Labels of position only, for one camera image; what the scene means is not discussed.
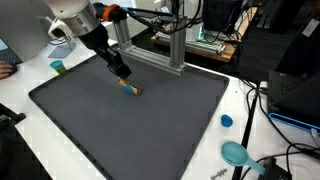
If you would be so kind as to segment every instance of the gray mat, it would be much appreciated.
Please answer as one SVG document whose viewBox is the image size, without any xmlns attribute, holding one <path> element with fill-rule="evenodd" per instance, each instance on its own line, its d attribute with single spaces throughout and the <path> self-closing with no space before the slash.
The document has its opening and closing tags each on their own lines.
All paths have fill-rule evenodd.
<svg viewBox="0 0 320 180">
<path fill-rule="evenodd" d="M 127 95 L 93 57 L 31 91 L 31 99 L 108 179 L 183 175 L 229 80 L 200 70 L 174 76 L 125 60 L 142 86 Z"/>
</svg>

